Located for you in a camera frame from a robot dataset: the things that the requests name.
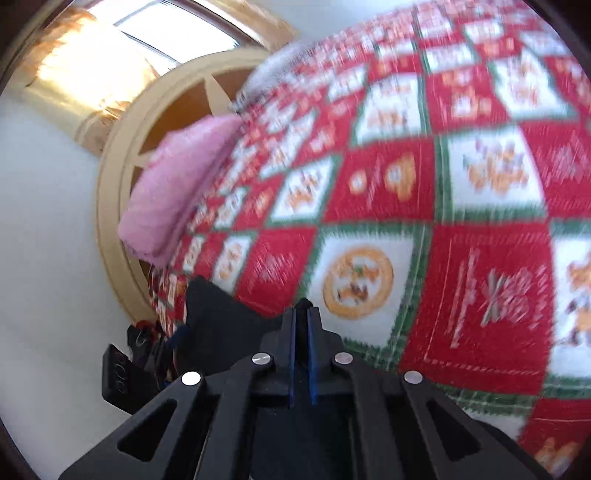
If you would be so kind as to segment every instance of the black component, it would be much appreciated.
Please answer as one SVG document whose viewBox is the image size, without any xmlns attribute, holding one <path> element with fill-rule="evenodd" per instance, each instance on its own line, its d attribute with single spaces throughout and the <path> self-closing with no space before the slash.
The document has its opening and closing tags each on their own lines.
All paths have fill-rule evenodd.
<svg viewBox="0 0 591 480">
<path fill-rule="evenodd" d="M 472 420 L 429 380 L 411 384 L 360 358 L 337 356 L 346 352 L 341 338 L 322 329 L 318 308 L 305 299 L 286 309 L 281 327 L 263 337 L 260 351 L 269 354 L 268 362 L 257 364 L 249 354 L 196 385 L 177 380 L 60 479 L 246 480 L 253 439 L 255 445 L 272 439 L 264 426 L 274 411 L 289 406 L 311 416 L 327 406 L 339 413 L 345 433 L 339 440 L 350 443 L 348 458 L 339 459 L 347 464 L 340 478 L 551 478 L 502 432 Z M 257 412 L 264 419 L 261 435 L 255 432 Z M 253 467 L 262 472 L 264 459 Z"/>
<path fill-rule="evenodd" d="M 103 398 L 127 413 L 134 414 L 160 392 L 158 380 L 109 345 L 103 354 Z"/>
</svg>

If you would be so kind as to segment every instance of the headboard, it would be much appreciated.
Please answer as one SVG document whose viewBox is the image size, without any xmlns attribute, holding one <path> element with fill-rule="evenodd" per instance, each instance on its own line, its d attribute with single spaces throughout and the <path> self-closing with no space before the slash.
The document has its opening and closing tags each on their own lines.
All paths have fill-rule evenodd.
<svg viewBox="0 0 591 480">
<path fill-rule="evenodd" d="M 228 113 L 246 78 L 268 56 L 262 48 L 245 47 L 191 60 L 142 92 L 111 132 L 96 188 L 96 232 L 109 282 L 132 323 L 155 320 L 148 297 L 150 266 L 128 255 L 117 225 L 150 152 L 166 133 L 206 115 Z"/>
</svg>

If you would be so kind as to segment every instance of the checkered quilt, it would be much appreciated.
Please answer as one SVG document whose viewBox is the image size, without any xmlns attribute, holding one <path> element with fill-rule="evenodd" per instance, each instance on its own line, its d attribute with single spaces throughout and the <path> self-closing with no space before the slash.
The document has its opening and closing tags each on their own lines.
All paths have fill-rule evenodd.
<svg viewBox="0 0 591 480">
<path fill-rule="evenodd" d="M 202 275 L 266 316 L 299 297 L 552 473 L 591 432 L 591 84 L 521 0 L 349 28 L 245 114 L 151 279 L 168 333 Z"/>
</svg>

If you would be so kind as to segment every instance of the pillow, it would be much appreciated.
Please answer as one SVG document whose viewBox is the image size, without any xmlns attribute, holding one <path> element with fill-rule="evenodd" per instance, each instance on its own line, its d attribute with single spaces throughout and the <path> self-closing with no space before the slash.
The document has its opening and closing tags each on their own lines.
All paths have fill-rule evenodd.
<svg viewBox="0 0 591 480">
<path fill-rule="evenodd" d="M 242 120 L 235 113 L 171 132 L 131 193 L 117 233 L 135 257 L 165 267 L 197 202 L 232 152 Z"/>
<path fill-rule="evenodd" d="M 314 43 L 298 40 L 287 44 L 261 63 L 248 77 L 242 86 L 232 107 L 236 113 L 243 112 L 254 103 L 264 92 L 273 88 L 281 77 L 307 54 Z"/>
</svg>

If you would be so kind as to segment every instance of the quilt square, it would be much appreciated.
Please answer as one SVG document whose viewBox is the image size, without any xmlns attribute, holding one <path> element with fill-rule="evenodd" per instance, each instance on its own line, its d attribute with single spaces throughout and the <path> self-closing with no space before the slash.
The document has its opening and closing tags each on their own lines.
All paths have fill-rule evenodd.
<svg viewBox="0 0 591 480">
<path fill-rule="evenodd" d="M 434 17 L 418 24 L 421 38 L 444 37 L 453 31 L 452 23 L 445 17 Z"/>
<path fill-rule="evenodd" d="M 283 181 L 284 177 L 277 175 L 267 181 L 254 184 L 248 190 L 232 230 L 253 230 L 263 227 Z"/>
<path fill-rule="evenodd" d="M 213 228 L 216 230 L 229 229 L 232 227 L 236 216 L 242 209 L 244 198 L 248 189 L 239 187 L 226 197 L 223 205 L 217 210 L 216 220 Z"/>
<path fill-rule="evenodd" d="M 531 15 L 530 12 L 513 12 L 502 14 L 499 19 L 505 28 L 512 32 L 519 32 L 524 30 L 538 30 L 540 28 L 539 17 Z"/>
<path fill-rule="evenodd" d="M 492 89 L 492 76 L 484 64 L 430 75 L 426 82 L 428 89 L 463 89 L 473 86 L 477 89 Z"/>
<path fill-rule="evenodd" d="M 591 210 L 591 135 L 581 124 L 524 122 L 521 129 L 540 174 L 551 217 L 584 217 Z"/>
<path fill-rule="evenodd" d="M 224 247 L 224 241 L 228 235 L 222 232 L 210 233 L 201 247 L 200 254 L 193 267 L 195 276 L 201 275 L 207 280 L 211 279 L 214 266 Z"/>
<path fill-rule="evenodd" d="M 402 371 L 473 390 L 540 392 L 553 304 L 545 225 L 436 226 L 424 291 Z"/>
<path fill-rule="evenodd" d="M 546 83 L 527 80 L 498 83 L 495 90 L 511 118 L 516 120 L 576 116 L 574 109 Z"/>
<path fill-rule="evenodd" d="M 197 258 L 201 253 L 203 245 L 205 244 L 204 235 L 195 235 L 189 241 L 185 254 L 180 260 L 180 268 L 187 275 L 193 275 Z"/>
<path fill-rule="evenodd" d="M 531 415 L 536 397 L 508 395 L 438 385 L 474 420 L 484 421 L 517 441 Z"/>
<path fill-rule="evenodd" d="M 574 109 L 556 92 L 549 72 L 529 50 L 520 56 L 489 63 L 496 94 L 511 118 L 576 117 Z"/>
<path fill-rule="evenodd" d="M 369 69 L 369 82 L 377 82 L 393 73 L 422 73 L 421 56 L 413 40 L 379 44 Z"/>
<path fill-rule="evenodd" d="M 564 98 L 575 106 L 582 118 L 591 115 L 591 82 L 574 57 L 546 57 L 556 86 Z"/>
<path fill-rule="evenodd" d="M 441 32 L 434 37 L 423 37 L 417 40 L 417 46 L 420 50 L 428 48 L 446 47 L 465 42 L 464 36 L 458 30 Z"/>
<path fill-rule="evenodd" d="M 591 400 L 539 399 L 519 443 L 560 478 L 591 432 Z"/>
<path fill-rule="evenodd" d="M 334 79 L 329 87 L 329 102 L 359 92 L 365 86 L 367 80 L 367 66 L 360 65 L 354 69 L 346 70 Z"/>
<path fill-rule="evenodd" d="M 424 53 L 425 69 L 428 72 L 452 70 L 476 63 L 476 55 L 466 43 L 448 47 L 430 48 Z"/>
<path fill-rule="evenodd" d="M 591 222 L 553 222 L 554 346 L 544 395 L 591 398 Z"/>
<path fill-rule="evenodd" d="M 433 140 L 381 143 L 349 152 L 324 222 L 433 218 Z"/>
<path fill-rule="evenodd" d="M 323 227 L 299 296 L 320 309 L 323 327 L 347 348 L 391 369 L 414 320 L 430 238 L 419 223 Z"/>
<path fill-rule="evenodd" d="M 436 165 L 436 216 L 442 222 L 546 216 L 535 162 L 515 125 L 440 137 Z"/>
<path fill-rule="evenodd" d="M 429 106 L 431 129 L 434 133 L 445 133 L 461 128 L 505 124 L 509 120 L 505 108 L 493 93 L 490 81 L 476 79 L 465 86 L 450 85 L 465 82 L 462 75 L 454 77 L 450 72 L 426 78 L 427 104 Z"/>
<path fill-rule="evenodd" d="M 292 170 L 285 178 L 268 223 L 315 223 L 321 218 L 339 161 L 333 155 Z"/>
<path fill-rule="evenodd" d="M 388 21 L 385 27 L 385 39 L 388 41 L 398 41 L 405 38 L 414 38 L 413 15 L 401 14 Z"/>
<path fill-rule="evenodd" d="M 497 40 L 484 41 L 475 45 L 475 49 L 484 61 L 497 60 L 521 54 L 521 42 L 513 35 L 505 35 Z"/>
<path fill-rule="evenodd" d="M 277 134 L 290 124 L 291 119 L 296 114 L 296 109 L 295 103 L 283 109 L 279 109 L 273 103 L 269 103 L 265 113 L 259 119 L 267 124 L 267 133 Z"/>
<path fill-rule="evenodd" d="M 326 106 L 314 126 L 310 140 L 301 149 L 293 166 L 302 166 L 311 160 L 344 151 L 361 100 L 360 95 L 352 95 Z"/>
<path fill-rule="evenodd" d="M 225 239 L 222 252 L 213 268 L 212 282 L 230 295 L 246 263 L 254 234 L 232 235 Z"/>
<path fill-rule="evenodd" d="M 359 112 L 352 144 L 410 137 L 428 130 L 423 78 L 401 73 L 370 87 Z"/>
<path fill-rule="evenodd" d="M 300 152 L 301 146 L 312 133 L 316 116 L 316 111 L 311 111 L 290 125 L 281 144 L 271 151 L 269 159 L 261 167 L 259 171 L 260 179 L 265 180 L 291 167 Z"/>
<path fill-rule="evenodd" d="M 315 236 L 315 228 L 261 232 L 236 286 L 236 298 L 264 315 L 281 314 L 293 304 Z"/>
<path fill-rule="evenodd" d="M 475 44 L 497 40 L 504 35 L 503 25 L 497 20 L 468 23 L 463 28 L 466 36 Z"/>
<path fill-rule="evenodd" d="M 520 38 L 536 55 L 541 57 L 547 55 L 571 55 L 569 49 L 557 35 L 540 31 L 522 31 Z"/>
<path fill-rule="evenodd" d="M 224 204 L 224 198 L 210 197 L 204 199 L 193 214 L 193 218 L 189 221 L 188 230 L 191 233 L 209 232 L 216 221 L 217 212 Z"/>
</svg>

